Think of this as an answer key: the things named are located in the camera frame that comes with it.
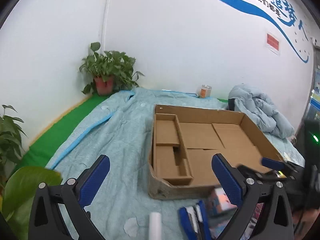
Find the light blue blanket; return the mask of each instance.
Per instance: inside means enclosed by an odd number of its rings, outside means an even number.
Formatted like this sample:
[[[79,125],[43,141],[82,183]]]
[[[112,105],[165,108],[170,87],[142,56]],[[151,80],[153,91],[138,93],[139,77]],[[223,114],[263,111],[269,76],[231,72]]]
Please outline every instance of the light blue blanket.
[[[271,98],[261,90],[247,84],[236,85],[229,93],[235,100],[234,111],[245,113],[263,132],[281,139],[293,135],[294,128],[281,114]]]
[[[148,196],[147,158],[155,104],[211,109],[227,106],[215,98],[200,99],[178,92],[143,88],[121,91],[85,117],[47,164],[47,168],[61,172],[64,183],[68,178],[77,178],[101,154],[110,158],[110,172],[92,204],[85,208],[106,240],[132,239],[124,232],[124,224],[133,217],[139,225],[135,239],[148,239],[148,215],[154,211],[162,214],[162,239],[186,239],[177,211],[196,200],[160,201]],[[269,134],[267,137],[282,155],[285,151],[298,164],[303,164],[303,158],[289,141]],[[61,212],[72,237],[77,239],[63,206]]]

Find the green leaf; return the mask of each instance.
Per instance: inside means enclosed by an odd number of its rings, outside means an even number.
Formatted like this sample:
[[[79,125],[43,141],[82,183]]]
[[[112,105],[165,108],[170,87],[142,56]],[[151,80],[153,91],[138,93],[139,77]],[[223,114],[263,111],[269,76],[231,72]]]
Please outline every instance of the green leaf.
[[[33,197],[23,203],[8,220],[8,225],[19,240],[28,240],[28,229]]]
[[[133,66],[136,63],[136,59],[134,57],[130,57],[131,65]]]
[[[9,134],[0,135],[0,139],[5,139],[5,140],[8,140],[8,141],[12,141],[17,145],[20,145],[20,142],[17,140],[17,138],[15,138],[15,137],[13,137],[12,135],[9,135]]]
[[[123,55],[122,58],[124,59],[124,62],[129,61],[129,57],[127,55]]]
[[[95,52],[94,55],[96,56],[97,60],[100,59],[99,53]]]
[[[89,63],[95,62],[95,57],[93,55],[89,55],[87,58]]]
[[[14,150],[15,150],[15,153],[19,155],[19,157],[22,157],[21,155],[21,150],[20,150],[20,146],[19,145],[16,145],[16,144],[12,144]]]
[[[5,187],[5,183],[0,180],[0,189],[2,189],[4,187]],[[1,195],[0,195],[0,205],[1,205],[0,206],[0,212],[1,212],[1,210],[2,210],[2,196]]]
[[[112,54],[109,51],[104,51],[108,58],[112,58]]]
[[[83,70],[83,68],[85,68],[85,67],[87,67],[87,65],[86,64],[82,64],[81,66],[80,66],[80,68],[79,68],[79,70],[80,70],[80,72]]]
[[[9,161],[12,161],[13,163],[19,163],[20,160],[19,158],[17,157],[17,155],[14,153],[14,150],[13,149],[10,149],[7,151],[6,153],[6,157]]]
[[[11,132],[15,133],[15,123],[12,121],[10,116],[5,115],[3,123],[1,125],[1,132]]]
[[[0,136],[0,145],[2,145],[2,144],[9,144],[9,142],[7,140],[1,138],[1,136]]]
[[[127,75],[126,75],[123,71],[120,71],[120,74],[121,74],[124,78],[127,78]]]
[[[16,110],[13,108],[13,106],[6,106],[6,105],[2,105],[2,107],[3,107],[4,109],[6,109],[6,108],[10,108],[10,109],[12,109],[12,110],[16,111]]]
[[[18,125],[18,124],[15,123],[15,126],[16,126],[17,130],[19,130],[19,131],[22,132],[25,136],[27,136],[27,135],[24,133],[24,131],[22,131],[22,128],[20,127],[20,125]]]
[[[99,42],[94,42],[94,43],[91,43],[91,45],[90,45],[90,49],[92,50],[92,51],[97,51],[98,49],[100,49],[100,43]]]
[[[107,82],[109,80],[110,76],[102,76],[102,80],[104,82]]]
[[[20,142],[20,144],[21,144],[21,134],[20,134],[19,130],[17,130],[16,133],[13,133],[12,135],[13,135],[13,137],[15,137],[15,138]]]
[[[18,117],[11,117],[11,119],[14,120],[14,121],[18,121],[18,122],[24,122],[22,119],[20,119]]]
[[[12,212],[9,214],[9,216],[7,216],[7,217],[5,218],[5,221],[8,222],[8,220],[9,220],[10,218],[12,218],[13,214],[14,214],[14,211],[12,211]]]
[[[91,82],[91,88],[92,88],[92,90],[93,90],[93,93],[98,93],[98,91],[97,91],[97,85],[96,85],[96,82],[93,80],[92,82]]]
[[[84,94],[86,95],[86,94],[89,94],[90,91],[91,91],[91,85],[88,84],[88,85],[86,85],[86,86],[84,87],[82,93],[84,93]]]
[[[120,52],[119,51],[115,51],[115,50],[113,50],[112,52],[111,52],[111,54],[112,54],[112,57],[113,57],[113,59],[114,60],[117,60],[117,61],[119,61],[120,59]]]
[[[144,77],[145,77],[145,75],[144,75],[142,72],[140,72],[140,71],[136,71],[136,73],[139,74],[139,75],[141,75],[141,76],[144,76]]]
[[[3,216],[7,217],[12,211],[16,212],[25,202],[33,198],[41,182],[54,186],[59,185],[62,178],[58,172],[42,167],[27,166],[17,170],[4,189]]]

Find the small box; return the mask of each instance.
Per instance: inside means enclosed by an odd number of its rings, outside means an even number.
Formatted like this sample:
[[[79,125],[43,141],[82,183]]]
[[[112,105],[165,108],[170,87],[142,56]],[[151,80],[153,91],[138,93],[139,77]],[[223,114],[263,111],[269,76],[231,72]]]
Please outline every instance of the small box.
[[[156,105],[149,153],[148,192],[155,199],[208,197],[219,182],[211,168],[221,153],[231,166],[268,172],[262,157],[282,161],[276,148],[244,113]]]

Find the cardboard divider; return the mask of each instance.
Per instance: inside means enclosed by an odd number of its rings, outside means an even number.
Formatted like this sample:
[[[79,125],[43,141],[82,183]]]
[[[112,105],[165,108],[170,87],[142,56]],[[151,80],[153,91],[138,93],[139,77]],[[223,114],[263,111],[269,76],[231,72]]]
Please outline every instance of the cardboard divider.
[[[153,166],[157,176],[172,185],[190,184],[193,177],[175,114],[155,114],[153,145]]]
[[[258,148],[261,156],[275,161],[283,161],[278,150],[269,142],[268,138],[247,115],[244,115],[240,127],[246,133],[250,141]]]
[[[166,106],[156,105],[155,113],[159,114],[176,114],[180,122],[189,123],[234,123],[240,124],[244,113],[228,111],[203,109],[185,106]]]

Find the white wall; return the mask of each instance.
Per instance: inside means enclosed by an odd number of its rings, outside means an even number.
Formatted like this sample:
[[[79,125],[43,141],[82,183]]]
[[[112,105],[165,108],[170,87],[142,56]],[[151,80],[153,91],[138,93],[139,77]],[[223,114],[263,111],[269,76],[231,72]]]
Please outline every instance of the white wall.
[[[257,0],[245,1],[260,6]],[[306,24],[309,37],[319,29],[295,0],[288,1],[297,21],[281,27],[303,58],[310,54],[308,63],[299,59],[272,23],[220,0],[110,0],[104,48],[136,57],[136,69],[146,75],[140,85],[151,89],[196,92],[207,84],[212,96],[228,98],[234,85],[257,86],[296,129],[308,100],[313,66],[312,45],[302,41],[299,21]],[[270,14],[266,6],[263,10]],[[265,47],[267,32],[280,41],[279,56]]]
[[[79,73],[101,40],[106,0],[20,0],[0,29],[0,104],[22,118],[26,149],[47,125],[84,98]]]
[[[106,1],[20,0],[0,29],[0,103],[13,105],[25,121],[25,149],[84,98],[78,68],[93,41],[136,57],[146,88],[195,92],[208,84],[213,96],[227,98],[238,83],[256,85],[297,127],[313,57],[303,63],[266,20],[219,0],[108,0],[108,10]],[[320,42],[319,28],[307,21]],[[266,31],[280,39],[280,56],[264,47]]]

